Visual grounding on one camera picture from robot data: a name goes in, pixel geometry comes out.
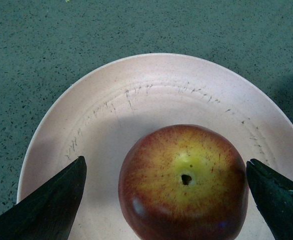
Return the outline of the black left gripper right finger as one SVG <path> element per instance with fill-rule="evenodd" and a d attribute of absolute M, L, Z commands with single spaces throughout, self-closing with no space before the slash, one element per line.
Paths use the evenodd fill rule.
<path fill-rule="evenodd" d="M 293 240 L 293 181 L 253 158 L 246 178 L 256 207 L 276 240 Z"/>

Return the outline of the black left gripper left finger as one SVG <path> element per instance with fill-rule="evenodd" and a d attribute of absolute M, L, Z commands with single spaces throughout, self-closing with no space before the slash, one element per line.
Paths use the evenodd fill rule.
<path fill-rule="evenodd" d="M 80 206 L 87 164 L 79 156 L 0 215 L 0 240 L 66 240 Z"/>

